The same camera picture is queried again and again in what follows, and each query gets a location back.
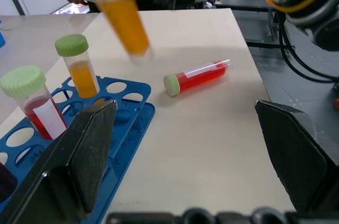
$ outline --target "table surface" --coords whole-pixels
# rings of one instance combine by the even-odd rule
[[[140,14],[155,53],[142,66],[131,63],[103,14],[83,33],[96,74],[149,84],[148,102],[156,108],[108,212],[292,210],[254,109],[268,96],[231,10]],[[175,98],[165,94],[165,74],[225,58],[233,68],[221,80]],[[53,91],[67,77],[59,59],[46,74],[47,87]],[[0,134],[22,118],[17,108]]]

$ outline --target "green cap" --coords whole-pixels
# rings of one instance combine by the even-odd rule
[[[0,87],[12,98],[25,97],[40,90],[46,82],[42,70],[35,65],[27,65],[7,72],[0,79]]]
[[[164,85],[169,96],[175,96],[180,93],[180,84],[174,74],[164,76]]]
[[[71,34],[58,39],[55,48],[60,56],[77,56],[87,51],[88,42],[81,34]]]

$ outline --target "white label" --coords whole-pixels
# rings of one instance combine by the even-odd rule
[[[96,93],[99,93],[100,92],[99,83],[97,82],[96,76],[94,74],[93,66],[90,62],[88,63],[88,67],[89,67],[90,72],[91,72],[91,76],[92,76],[93,83],[94,83],[94,86],[95,86],[95,89],[96,89]]]
[[[209,63],[209,64],[205,64],[199,68],[196,68],[196,69],[193,69],[191,71],[187,71],[187,72],[184,72],[186,77],[189,78],[189,77],[194,77],[196,75],[199,75],[199,74],[202,74],[202,73],[205,73],[207,71],[210,71],[210,70],[213,70],[213,69],[216,69],[217,66],[213,63]]]
[[[37,115],[52,139],[56,139],[66,130],[65,124],[51,100],[33,109],[33,112]]]

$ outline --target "test tube rack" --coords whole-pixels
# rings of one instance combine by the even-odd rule
[[[123,176],[131,163],[135,152],[154,116],[155,108],[152,104],[146,103],[151,88],[145,83],[121,80],[115,78],[97,77],[100,92],[93,98],[80,98],[75,87],[70,85],[71,78],[63,82],[62,87],[56,89],[52,96],[63,92],[66,101],[57,103],[67,124],[73,121],[74,116],[92,105],[99,99],[116,100],[118,108],[114,121],[114,128],[111,141],[109,160],[105,168],[103,180],[95,202],[95,207],[86,223],[101,223],[114,195],[117,191]],[[122,82],[126,88],[119,93],[109,93],[107,87],[113,83]],[[131,93],[138,93],[142,96],[141,101],[124,98]],[[38,132],[34,130],[33,136],[24,144],[16,147],[9,147],[7,140],[18,130],[33,128],[27,118],[24,118],[3,138],[0,139],[0,153],[7,153],[8,159],[5,167],[17,178],[17,187],[25,178],[26,174],[38,159],[42,151],[52,143],[52,140],[43,140]],[[10,198],[0,203],[0,212]]]

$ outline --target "tube with red liquid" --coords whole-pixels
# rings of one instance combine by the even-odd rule
[[[17,179],[0,162],[0,203],[8,199],[15,191]]]
[[[189,71],[168,74],[164,77],[166,91],[169,96],[175,96],[187,89],[221,77],[230,65],[230,60],[218,60]]]
[[[46,78],[37,66],[13,69],[0,79],[0,87],[17,102],[40,136],[56,139],[67,128],[63,115],[45,85]]]

